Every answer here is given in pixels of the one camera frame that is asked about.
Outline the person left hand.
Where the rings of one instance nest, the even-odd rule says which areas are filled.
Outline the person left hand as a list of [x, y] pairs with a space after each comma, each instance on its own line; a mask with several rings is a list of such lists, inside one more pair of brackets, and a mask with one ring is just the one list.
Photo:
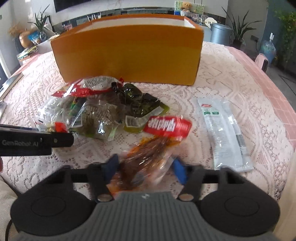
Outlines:
[[3, 160], [0, 157], [0, 173], [3, 171]]

